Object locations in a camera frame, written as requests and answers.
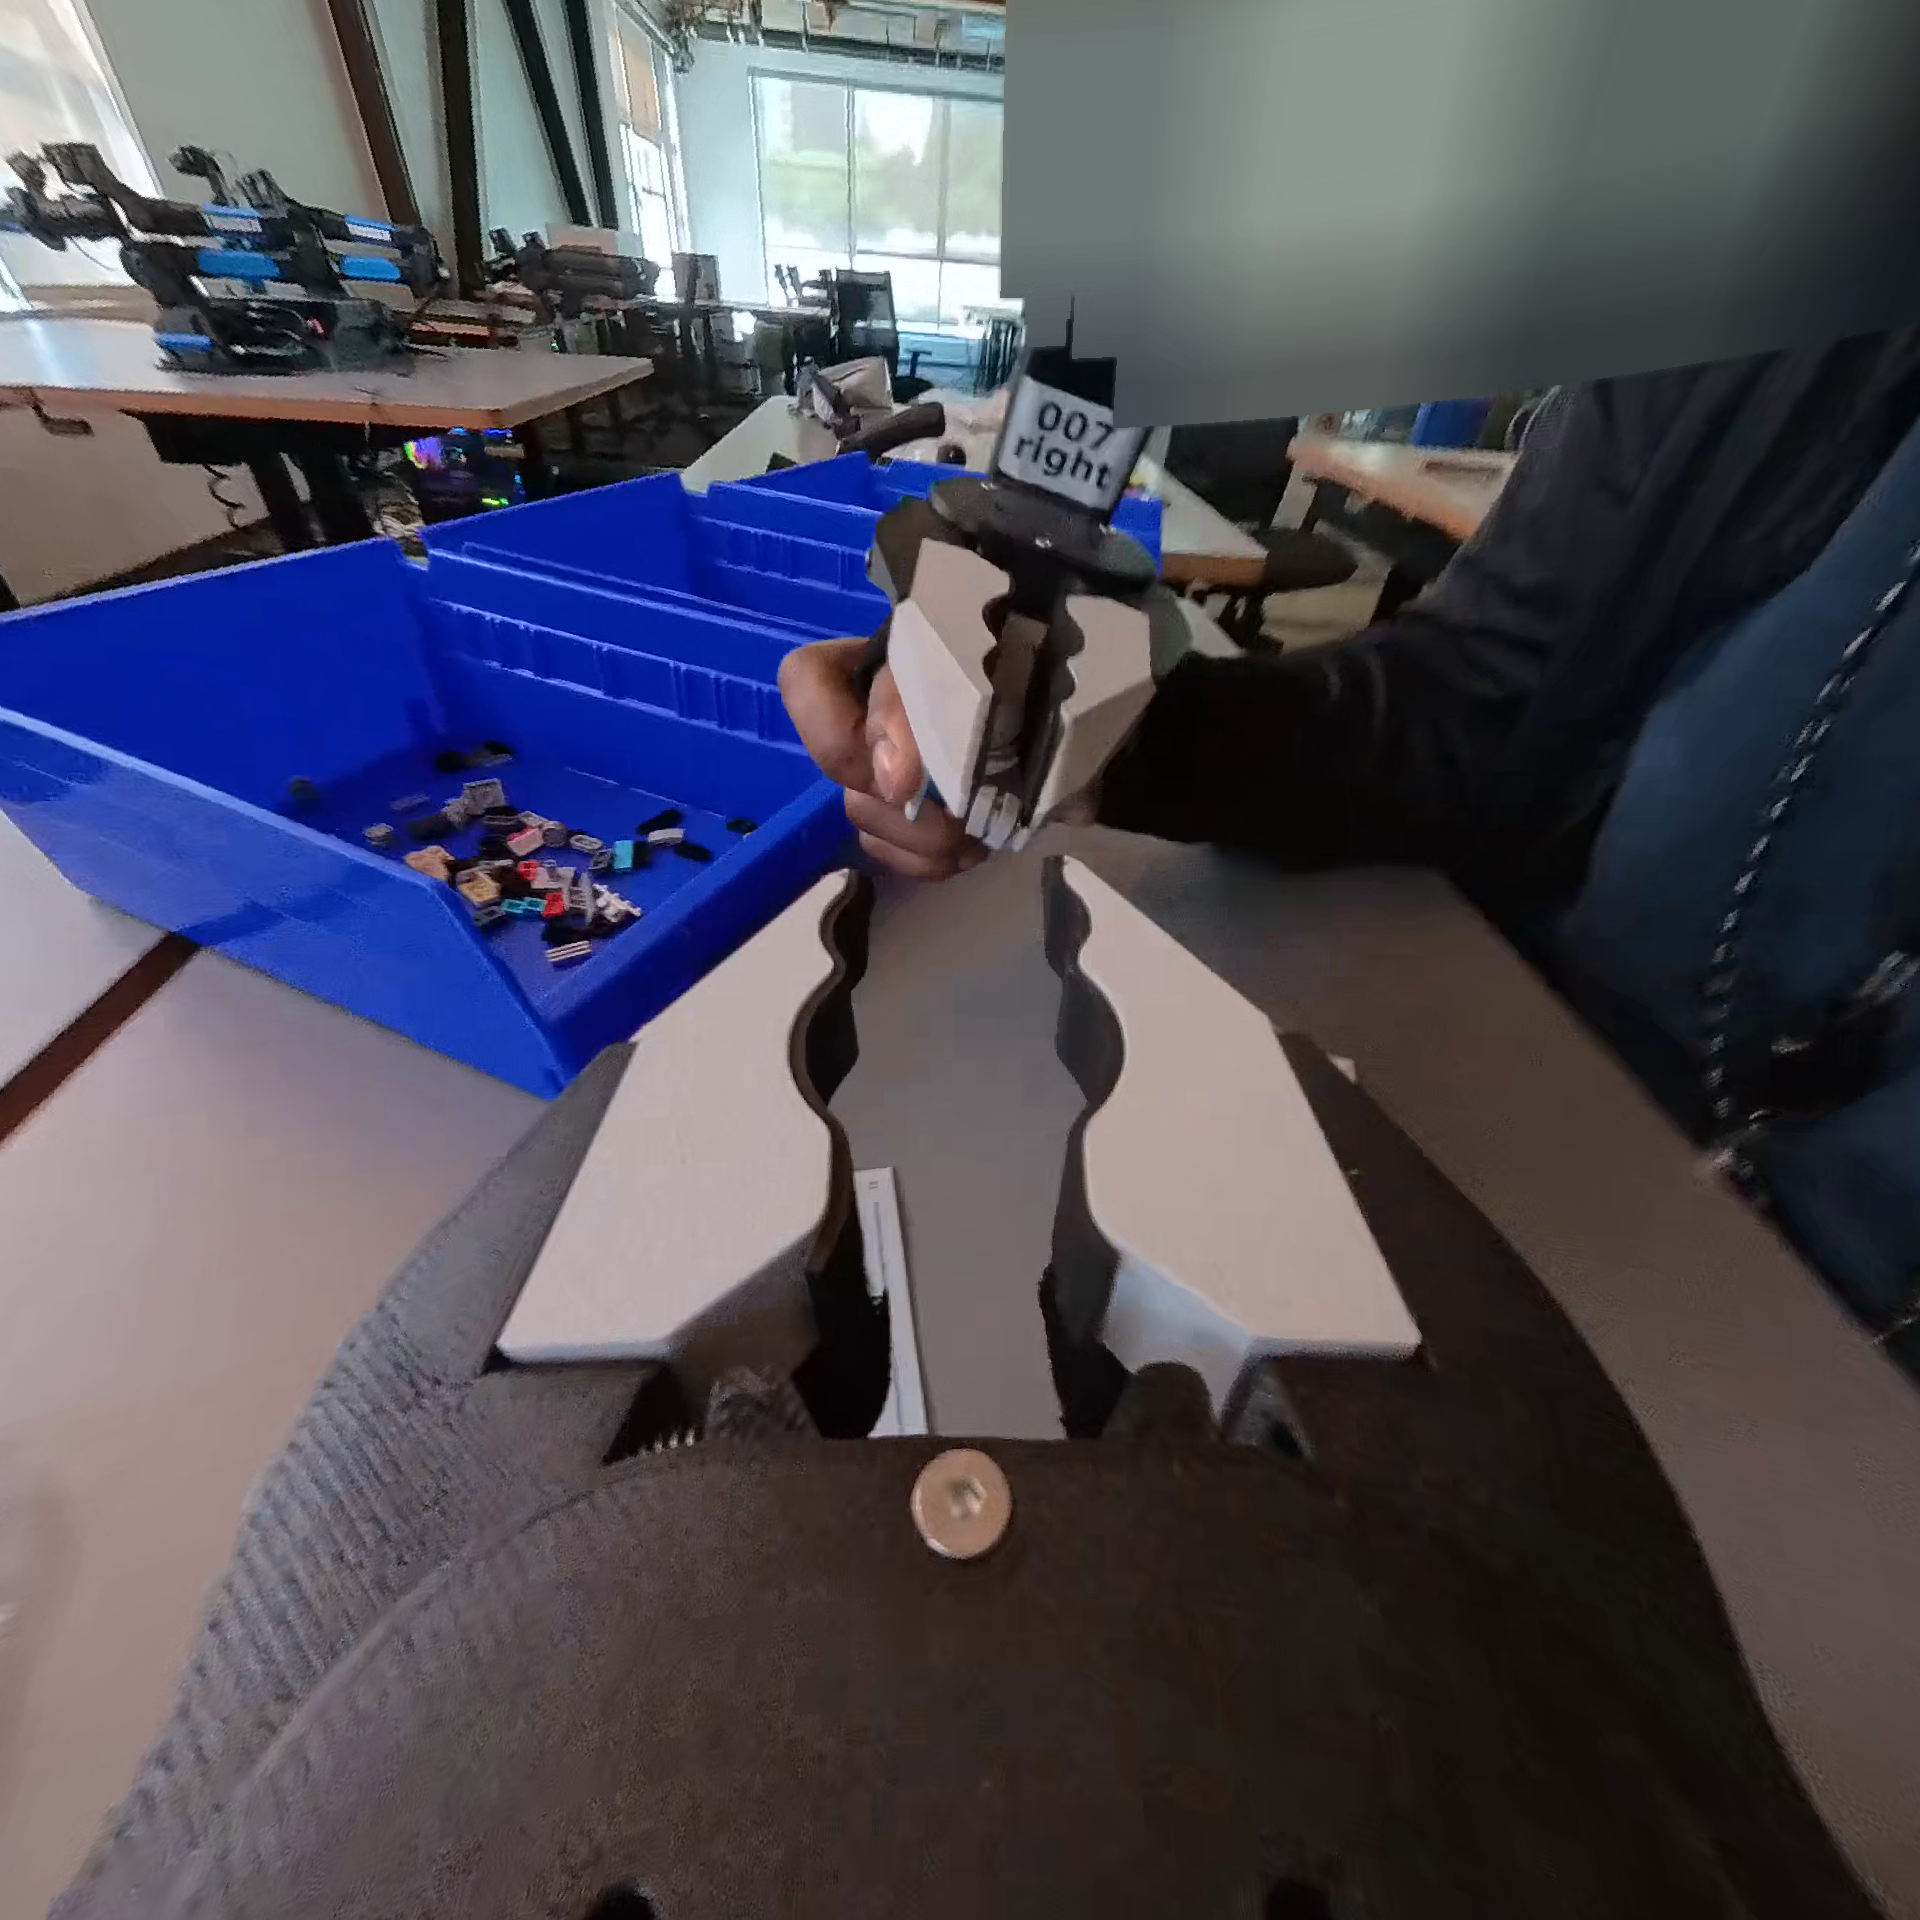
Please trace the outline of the equipment workbench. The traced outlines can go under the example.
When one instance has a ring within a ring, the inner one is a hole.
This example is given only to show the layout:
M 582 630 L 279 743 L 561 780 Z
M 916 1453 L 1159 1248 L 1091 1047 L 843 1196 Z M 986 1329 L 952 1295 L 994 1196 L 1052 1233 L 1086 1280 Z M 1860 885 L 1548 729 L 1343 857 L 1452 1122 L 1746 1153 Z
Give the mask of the equipment workbench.
M 394 366 L 192 374 L 147 318 L 31 306 L 3 323 L 4 575 L 29 602 L 228 534 L 200 466 L 157 459 L 144 417 L 343 427 L 356 438 L 514 430 L 631 387 L 646 357 L 444 348 Z

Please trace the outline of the person's navy hoodie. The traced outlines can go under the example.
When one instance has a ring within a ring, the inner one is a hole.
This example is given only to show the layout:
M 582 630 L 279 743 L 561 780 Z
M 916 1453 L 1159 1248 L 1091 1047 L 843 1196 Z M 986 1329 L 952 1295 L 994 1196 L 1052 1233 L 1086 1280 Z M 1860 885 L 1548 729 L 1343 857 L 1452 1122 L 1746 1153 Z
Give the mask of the person's navy hoodie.
M 1812 568 L 1674 669 L 1546 951 L 1917 1376 L 1917 429 Z

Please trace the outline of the grey black handheld device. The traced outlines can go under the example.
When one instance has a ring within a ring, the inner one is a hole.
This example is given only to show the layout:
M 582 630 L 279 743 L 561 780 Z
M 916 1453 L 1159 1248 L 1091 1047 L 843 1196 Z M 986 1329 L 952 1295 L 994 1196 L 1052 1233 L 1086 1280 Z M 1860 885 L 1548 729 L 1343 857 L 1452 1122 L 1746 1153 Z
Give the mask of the grey black handheld device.
M 860 453 L 883 460 L 948 436 L 948 410 L 941 402 L 894 397 L 883 357 L 830 366 L 802 361 L 792 398 L 792 410 L 830 457 Z

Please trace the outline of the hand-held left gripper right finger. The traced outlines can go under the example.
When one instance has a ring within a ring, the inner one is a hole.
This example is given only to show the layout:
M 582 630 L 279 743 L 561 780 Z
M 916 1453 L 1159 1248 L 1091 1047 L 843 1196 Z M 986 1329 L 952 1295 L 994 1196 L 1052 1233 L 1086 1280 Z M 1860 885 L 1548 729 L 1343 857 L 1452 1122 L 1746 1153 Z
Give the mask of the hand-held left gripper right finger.
M 1279 1358 L 1403 1361 L 1420 1331 L 1277 1027 L 1076 855 L 1044 859 L 1069 1132 L 1044 1329 L 1073 1438 L 1155 1365 L 1215 1416 Z

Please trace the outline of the wooden top desk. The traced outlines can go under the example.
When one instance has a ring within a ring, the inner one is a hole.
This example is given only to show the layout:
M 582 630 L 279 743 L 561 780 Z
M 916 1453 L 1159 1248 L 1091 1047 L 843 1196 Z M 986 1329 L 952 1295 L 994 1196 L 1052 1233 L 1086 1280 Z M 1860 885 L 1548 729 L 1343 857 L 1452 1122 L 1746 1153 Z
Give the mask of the wooden top desk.
M 1289 457 L 1294 474 L 1311 487 L 1315 513 L 1383 509 L 1452 543 L 1466 543 L 1479 532 L 1520 462 L 1514 451 L 1325 434 L 1298 434 Z

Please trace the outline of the grey work desk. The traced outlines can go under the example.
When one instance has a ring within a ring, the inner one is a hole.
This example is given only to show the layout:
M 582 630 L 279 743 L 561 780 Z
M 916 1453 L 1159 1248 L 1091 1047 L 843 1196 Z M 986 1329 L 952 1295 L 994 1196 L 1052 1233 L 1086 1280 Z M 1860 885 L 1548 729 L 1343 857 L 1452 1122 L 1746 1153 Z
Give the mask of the grey work desk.
M 1828 1824 L 1917 1916 L 1917 1391 L 1439 878 L 1069 846 L 1377 1104 L 1554 1290 L 1693 1514 Z M 1041 861 L 886 891 L 836 1106 L 892 1168 L 937 1431 L 1046 1438 L 1076 1087 Z M 4 1141 L 4 1916 L 44 1916 L 172 1702 L 343 1335 L 538 1104 L 192 957 Z

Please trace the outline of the pile of loose bricks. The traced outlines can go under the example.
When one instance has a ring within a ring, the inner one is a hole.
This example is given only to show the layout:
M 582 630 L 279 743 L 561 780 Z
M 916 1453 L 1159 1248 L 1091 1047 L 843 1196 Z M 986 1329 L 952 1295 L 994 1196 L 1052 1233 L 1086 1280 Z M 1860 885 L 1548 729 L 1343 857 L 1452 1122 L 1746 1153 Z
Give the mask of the pile of loose bricks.
M 760 812 L 576 773 L 497 737 L 433 739 L 349 775 L 288 778 L 279 810 L 433 880 L 488 948 L 533 978 L 634 948 L 762 823 Z

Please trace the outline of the toy building instruction booklet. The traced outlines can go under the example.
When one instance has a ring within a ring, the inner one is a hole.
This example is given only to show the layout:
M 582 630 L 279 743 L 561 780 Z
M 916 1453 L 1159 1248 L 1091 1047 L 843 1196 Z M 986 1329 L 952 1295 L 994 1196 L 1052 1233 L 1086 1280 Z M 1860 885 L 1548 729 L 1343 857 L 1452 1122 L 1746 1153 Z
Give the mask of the toy building instruction booklet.
M 873 1427 L 877 1438 L 930 1435 L 916 1297 L 909 1265 L 905 1216 L 892 1168 L 854 1173 L 854 1198 L 868 1269 L 868 1295 L 884 1309 L 888 1331 L 888 1391 Z

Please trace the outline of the person's right hand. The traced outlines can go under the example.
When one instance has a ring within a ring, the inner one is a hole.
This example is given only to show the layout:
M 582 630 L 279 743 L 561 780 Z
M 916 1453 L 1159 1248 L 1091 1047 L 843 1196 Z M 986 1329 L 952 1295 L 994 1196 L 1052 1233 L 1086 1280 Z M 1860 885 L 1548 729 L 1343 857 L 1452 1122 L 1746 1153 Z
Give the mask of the person's right hand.
M 824 639 L 781 662 L 781 701 L 804 748 L 843 793 L 845 816 L 875 872 L 948 880 L 990 850 L 930 797 L 918 739 L 879 639 Z

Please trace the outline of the black office chair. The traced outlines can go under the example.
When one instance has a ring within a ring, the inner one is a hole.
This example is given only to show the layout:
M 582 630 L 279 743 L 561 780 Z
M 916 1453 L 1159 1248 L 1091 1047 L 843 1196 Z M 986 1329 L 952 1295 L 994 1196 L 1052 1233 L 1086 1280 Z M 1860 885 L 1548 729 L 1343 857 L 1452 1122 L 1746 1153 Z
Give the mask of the black office chair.
M 828 278 L 832 355 L 836 365 L 877 359 L 888 376 L 900 374 L 900 321 L 894 274 L 875 269 L 834 269 Z
M 1189 588 L 1189 600 L 1212 607 L 1214 620 L 1246 652 L 1277 652 L 1279 645 L 1266 637 L 1266 602 L 1272 596 L 1306 592 L 1341 586 L 1358 570 L 1356 556 L 1340 539 L 1317 530 L 1270 528 L 1259 536 L 1264 564 L 1249 586 L 1200 585 Z

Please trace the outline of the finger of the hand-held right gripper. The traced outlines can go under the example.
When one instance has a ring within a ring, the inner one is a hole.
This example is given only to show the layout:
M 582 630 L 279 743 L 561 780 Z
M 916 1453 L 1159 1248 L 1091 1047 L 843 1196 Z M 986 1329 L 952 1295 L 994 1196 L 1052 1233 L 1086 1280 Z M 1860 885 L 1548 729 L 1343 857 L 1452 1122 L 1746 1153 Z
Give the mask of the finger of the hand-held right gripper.
M 922 543 L 892 613 L 888 664 L 922 782 L 952 818 L 1018 818 L 1018 773 L 986 773 L 1010 575 L 960 543 Z
M 1024 844 L 1091 788 L 1140 722 L 1157 690 L 1151 617 L 1112 596 L 1065 596 L 1037 684 L 1022 758 Z

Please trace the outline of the person's black jacket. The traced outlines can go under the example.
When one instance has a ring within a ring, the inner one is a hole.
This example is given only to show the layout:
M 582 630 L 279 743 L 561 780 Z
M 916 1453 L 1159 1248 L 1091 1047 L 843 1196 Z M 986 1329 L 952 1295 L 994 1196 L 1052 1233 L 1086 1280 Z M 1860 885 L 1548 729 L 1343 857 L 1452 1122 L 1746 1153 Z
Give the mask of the person's black jacket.
M 1569 902 L 1671 671 L 1806 573 L 1917 425 L 1917 323 L 1597 380 L 1437 583 L 1450 667 L 1396 690 L 1355 859 L 1498 910 Z

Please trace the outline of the person's right forearm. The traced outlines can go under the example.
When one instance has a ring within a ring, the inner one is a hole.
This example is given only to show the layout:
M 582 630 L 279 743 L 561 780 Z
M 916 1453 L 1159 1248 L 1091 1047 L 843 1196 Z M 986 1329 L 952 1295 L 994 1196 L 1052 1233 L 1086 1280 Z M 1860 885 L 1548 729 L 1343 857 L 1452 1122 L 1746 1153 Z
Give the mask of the person's right forearm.
M 1300 654 L 1187 652 L 1091 820 L 1285 872 L 1456 867 L 1548 650 L 1537 622 L 1467 620 L 1434 592 Z

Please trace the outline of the blue plastic bin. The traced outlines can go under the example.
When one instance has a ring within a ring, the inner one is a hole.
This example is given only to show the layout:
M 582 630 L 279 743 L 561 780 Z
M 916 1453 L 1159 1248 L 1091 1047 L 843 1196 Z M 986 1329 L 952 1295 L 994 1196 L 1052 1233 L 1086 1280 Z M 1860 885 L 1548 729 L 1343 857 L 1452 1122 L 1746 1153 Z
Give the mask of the blue plastic bin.
M 1044 492 L 1001 472 L 952 464 L 877 462 L 839 455 L 743 481 L 719 481 L 708 506 L 743 524 L 856 545 L 868 575 L 898 605 L 922 543 L 960 543 L 1012 579 L 1009 611 L 1044 618 L 1065 596 L 1138 603 L 1161 577 L 1140 534 L 1101 506 Z
M 794 752 L 781 662 L 890 611 L 856 545 L 743 524 L 672 476 L 444 524 L 409 588 L 450 707 L 578 761 L 629 724 Z
M 433 739 L 450 707 L 386 541 L 14 611 L 3 628 L 8 818 L 85 893 L 520 1090 L 555 1096 L 817 878 L 843 803 L 804 752 L 636 724 L 518 746 L 700 808 L 760 812 L 634 948 L 580 972 L 506 964 L 439 884 L 279 810 L 288 778 L 349 775 Z

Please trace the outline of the rainbow-lit computer tower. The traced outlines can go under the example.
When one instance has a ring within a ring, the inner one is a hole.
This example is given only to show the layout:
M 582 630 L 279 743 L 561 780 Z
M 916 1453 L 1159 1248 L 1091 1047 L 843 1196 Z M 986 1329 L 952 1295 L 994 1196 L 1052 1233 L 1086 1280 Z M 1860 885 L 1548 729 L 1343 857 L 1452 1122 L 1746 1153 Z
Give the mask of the rainbow-lit computer tower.
M 522 506 L 525 447 L 512 429 L 446 429 L 399 445 L 399 472 L 427 521 Z

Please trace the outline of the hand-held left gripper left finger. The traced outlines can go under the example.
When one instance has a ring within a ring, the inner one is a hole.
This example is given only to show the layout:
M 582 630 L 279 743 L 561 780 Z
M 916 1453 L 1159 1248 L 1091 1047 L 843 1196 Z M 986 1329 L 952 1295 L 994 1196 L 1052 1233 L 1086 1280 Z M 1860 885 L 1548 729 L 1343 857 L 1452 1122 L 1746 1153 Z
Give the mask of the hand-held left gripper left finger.
M 689 1403 L 732 1369 L 821 1420 L 877 1412 L 877 1295 L 852 1147 L 875 889 L 836 870 L 629 1045 L 497 1337 L 516 1365 L 644 1361 Z

